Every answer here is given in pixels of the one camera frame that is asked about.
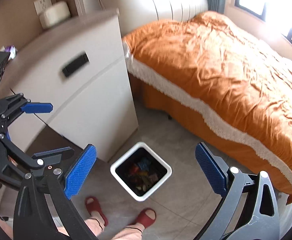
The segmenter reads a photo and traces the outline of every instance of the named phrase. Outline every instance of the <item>foot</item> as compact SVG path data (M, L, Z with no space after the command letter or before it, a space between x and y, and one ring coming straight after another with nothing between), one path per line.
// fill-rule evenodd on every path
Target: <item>foot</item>
M88 213L92 217L97 217L99 221L101 221L105 226L108 225L108 220L104 213L102 212L102 208L99 204L99 201L96 197L87 197L85 200L85 206Z
M140 224L144 228L147 228L147 227L150 227L152 224L154 224L155 220L156 220L156 212L150 208L146 208L142 212L139 213L134 224L135 225Z

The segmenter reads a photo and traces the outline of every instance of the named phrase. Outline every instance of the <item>bed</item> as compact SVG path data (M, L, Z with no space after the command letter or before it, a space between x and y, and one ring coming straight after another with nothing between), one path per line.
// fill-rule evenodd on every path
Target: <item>bed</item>
M133 94L252 172L267 171L291 203L292 69L283 58L206 12L207 0L100 1L119 8Z

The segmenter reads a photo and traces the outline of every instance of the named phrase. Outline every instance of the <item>drawer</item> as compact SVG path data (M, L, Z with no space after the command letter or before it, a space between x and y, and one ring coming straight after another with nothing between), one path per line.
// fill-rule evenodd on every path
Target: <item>drawer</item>
M62 69L83 52L87 54L89 62L65 78ZM123 47L118 18L114 16L70 39L65 38L64 43L29 66L11 89L14 93L24 93L33 102L52 103L54 109L51 113L38 115L48 122L78 89L120 57L124 58Z
M108 161L137 129L125 60L93 80L48 123L81 148L91 143Z

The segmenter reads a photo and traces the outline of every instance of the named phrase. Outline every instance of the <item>white fringe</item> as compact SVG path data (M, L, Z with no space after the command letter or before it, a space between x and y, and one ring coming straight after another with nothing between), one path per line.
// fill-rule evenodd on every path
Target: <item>white fringe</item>
M128 46L124 43L126 66L129 73L153 86L156 90L189 107L203 116L207 126L220 138L241 143L251 147L260 158L281 171L292 185L292 171L280 158L267 149L260 141L247 133L243 133L225 122L213 109L198 98L191 97L183 89L159 75L152 68L133 58Z

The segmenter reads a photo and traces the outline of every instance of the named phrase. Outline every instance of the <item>person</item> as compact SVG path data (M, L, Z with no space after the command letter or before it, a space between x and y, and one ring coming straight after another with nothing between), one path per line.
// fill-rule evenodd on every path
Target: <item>person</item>
M98 236L108 225L108 220L102 212L101 206L96 197L87 197L85 200L85 206L90 214L90 217L85 220L85 223L94 235ZM132 224L125 227L111 240L141 240L143 231L155 222L156 217L156 212L154 210L151 208L145 208L139 213ZM13 239L12 228L10 228L1 218L0 227L11 239ZM57 229L59 232L68 236L68 233L64 227L58 227Z

